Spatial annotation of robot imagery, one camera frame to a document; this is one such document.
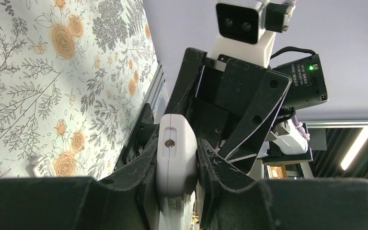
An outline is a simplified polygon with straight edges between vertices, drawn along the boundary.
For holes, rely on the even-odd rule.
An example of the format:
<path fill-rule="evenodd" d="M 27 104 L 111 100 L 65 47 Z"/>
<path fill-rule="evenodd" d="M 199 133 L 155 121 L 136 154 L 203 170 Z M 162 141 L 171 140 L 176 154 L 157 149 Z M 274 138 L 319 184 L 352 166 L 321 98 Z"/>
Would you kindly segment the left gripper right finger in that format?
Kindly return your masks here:
<path fill-rule="evenodd" d="M 197 141 L 205 230 L 368 230 L 368 180 L 254 180 Z"/>

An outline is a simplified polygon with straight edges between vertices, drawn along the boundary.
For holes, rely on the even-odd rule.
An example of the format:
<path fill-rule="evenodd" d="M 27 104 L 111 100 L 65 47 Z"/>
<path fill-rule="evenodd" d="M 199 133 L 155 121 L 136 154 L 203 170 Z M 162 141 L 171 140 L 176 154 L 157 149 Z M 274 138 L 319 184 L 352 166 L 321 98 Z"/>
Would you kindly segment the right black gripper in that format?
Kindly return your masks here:
<path fill-rule="evenodd" d="M 189 47 L 164 115 L 183 115 L 197 148 L 219 155 L 248 174 L 291 85 L 290 76 L 229 59 L 224 71 L 207 52 Z"/>

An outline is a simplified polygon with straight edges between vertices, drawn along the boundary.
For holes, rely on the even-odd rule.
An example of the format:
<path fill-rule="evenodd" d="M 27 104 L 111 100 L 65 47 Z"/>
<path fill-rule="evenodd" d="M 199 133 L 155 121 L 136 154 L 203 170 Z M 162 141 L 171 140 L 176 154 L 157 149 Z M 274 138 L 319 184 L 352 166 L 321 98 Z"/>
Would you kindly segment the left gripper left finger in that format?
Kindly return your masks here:
<path fill-rule="evenodd" d="M 157 140 L 113 174 L 0 179 L 0 230 L 155 230 Z"/>

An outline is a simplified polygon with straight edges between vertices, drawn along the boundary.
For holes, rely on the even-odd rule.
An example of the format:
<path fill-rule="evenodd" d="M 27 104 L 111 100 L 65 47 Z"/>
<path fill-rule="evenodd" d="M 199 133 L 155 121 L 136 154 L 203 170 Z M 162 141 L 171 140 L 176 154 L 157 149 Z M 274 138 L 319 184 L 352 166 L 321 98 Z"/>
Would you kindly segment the white remote control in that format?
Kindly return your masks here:
<path fill-rule="evenodd" d="M 161 118 L 156 163 L 160 230 L 191 227 L 194 190 L 198 180 L 196 136 L 183 115 Z"/>

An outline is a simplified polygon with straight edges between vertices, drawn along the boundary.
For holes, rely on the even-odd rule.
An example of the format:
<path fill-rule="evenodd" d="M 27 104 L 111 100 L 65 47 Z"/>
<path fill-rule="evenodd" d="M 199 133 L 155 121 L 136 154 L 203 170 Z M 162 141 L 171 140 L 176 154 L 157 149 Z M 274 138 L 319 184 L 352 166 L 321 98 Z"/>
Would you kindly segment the white battery cover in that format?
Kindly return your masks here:
<path fill-rule="evenodd" d="M 57 177 L 54 169 L 54 157 L 40 156 L 31 161 L 32 171 L 36 178 Z"/>

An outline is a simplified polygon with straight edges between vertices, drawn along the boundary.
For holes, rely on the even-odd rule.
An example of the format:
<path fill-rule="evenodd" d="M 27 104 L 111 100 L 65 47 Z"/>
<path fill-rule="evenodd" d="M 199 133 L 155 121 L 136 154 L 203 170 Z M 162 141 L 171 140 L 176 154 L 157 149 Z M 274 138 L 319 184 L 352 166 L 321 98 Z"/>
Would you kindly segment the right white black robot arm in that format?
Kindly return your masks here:
<path fill-rule="evenodd" d="M 279 53 L 290 51 L 307 56 L 271 69 L 188 48 L 165 113 L 183 115 L 211 146 L 223 142 L 220 156 L 248 173 L 277 125 L 328 101 L 318 54 L 292 46 Z"/>

